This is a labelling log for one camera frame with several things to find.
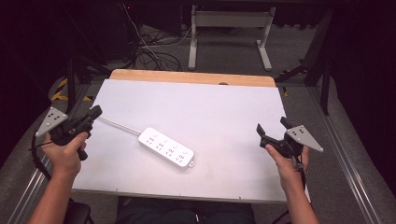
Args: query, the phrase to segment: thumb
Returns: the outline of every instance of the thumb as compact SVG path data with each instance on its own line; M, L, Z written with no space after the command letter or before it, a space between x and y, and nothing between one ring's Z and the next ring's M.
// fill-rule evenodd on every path
M79 133L69 144L65 150L67 151L77 151L87 140L88 134L87 133Z

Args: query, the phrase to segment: human hand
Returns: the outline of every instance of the human hand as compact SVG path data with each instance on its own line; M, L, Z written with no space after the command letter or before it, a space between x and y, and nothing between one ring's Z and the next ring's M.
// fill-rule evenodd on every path
M79 160L77 150L83 150L86 146L85 140L87 133L78 134L71 142L65 146L58 146L54 143L42 146L43 151L49 157L53 164L53 174L62 175L69 178L75 178L81 169L81 161ZM50 142L50 135L47 134L44 143Z
M294 166L292 159L287 159L283 157L276 149L267 144L265 149L268 151L268 154L274 159L277 170L280 176L280 185L282 189L287 191L291 189L304 190L302 179L300 172L298 172L297 168ZM304 172L307 171L308 168L308 147L303 147L303 152L301 154L302 158L300 161L304 163Z

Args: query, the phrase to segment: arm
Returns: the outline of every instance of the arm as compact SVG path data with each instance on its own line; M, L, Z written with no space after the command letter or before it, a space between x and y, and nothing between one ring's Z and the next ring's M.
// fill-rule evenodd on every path
M52 179L33 212L29 223L63 223L73 182L81 169L77 149L85 147L86 133L76 136L69 144L60 147L53 143L44 145L43 151L53 164ZM50 141L47 134L45 143Z
M319 223L304 193L300 173L295 169L292 160L284 158L270 145L265 146L265 149L276 162L280 176L280 185L285 191L288 201L291 223ZM302 156L305 163L304 169L306 169L308 164L308 147L304 147Z

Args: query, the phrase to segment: finger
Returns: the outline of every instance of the finger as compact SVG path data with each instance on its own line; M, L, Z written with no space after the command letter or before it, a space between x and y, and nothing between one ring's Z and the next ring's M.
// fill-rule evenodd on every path
M83 142L81 144L81 146L79 147L79 149L84 150L86 146L87 146L87 143Z
M306 172L308 169L308 163L309 163L309 147L304 146L303 147L303 152L301 153L301 156L303 157L303 164L304 164L304 171Z
M69 144L67 144L65 151L77 151L77 149L83 145L85 140L87 140L87 137L87 133L79 133L71 142L69 142Z
M265 149L267 149L268 154L270 154L270 156L274 159L276 164L279 165L285 161L285 158L282 155L280 155L280 153L277 152L273 146L267 144L267 145L265 145Z
M45 137L43 143L48 143L49 141L50 141L50 134L49 134L49 133L46 133L46 137Z

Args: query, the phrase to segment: power outlet socket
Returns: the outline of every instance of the power outlet socket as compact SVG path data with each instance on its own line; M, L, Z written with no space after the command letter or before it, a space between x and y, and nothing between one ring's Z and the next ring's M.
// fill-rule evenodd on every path
M153 128L147 128L143 131L139 135L138 140L142 147L171 162L179 169L185 170L194 166L194 161L192 160L194 152L191 149Z

